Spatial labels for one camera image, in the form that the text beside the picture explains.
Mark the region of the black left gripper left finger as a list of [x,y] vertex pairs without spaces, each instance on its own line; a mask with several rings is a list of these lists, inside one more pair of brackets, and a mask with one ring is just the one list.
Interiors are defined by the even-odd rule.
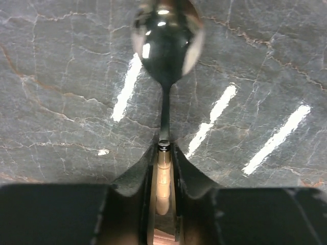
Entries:
[[1,186],[1,244],[152,244],[158,140],[111,183]]

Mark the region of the metal spoon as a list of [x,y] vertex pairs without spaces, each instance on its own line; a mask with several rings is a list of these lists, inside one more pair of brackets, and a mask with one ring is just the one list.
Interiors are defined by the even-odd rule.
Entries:
[[170,206],[170,90],[195,66],[204,45],[204,24],[191,1],[141,1],[132,45],[147,73],[162,87],[156,212]]

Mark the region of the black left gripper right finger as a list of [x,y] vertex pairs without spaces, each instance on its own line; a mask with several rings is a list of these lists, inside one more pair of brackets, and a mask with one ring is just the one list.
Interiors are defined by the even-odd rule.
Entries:
[[326,244],[326,193],[310,187],[227,188],[171,145],[175,237],[181,244]]

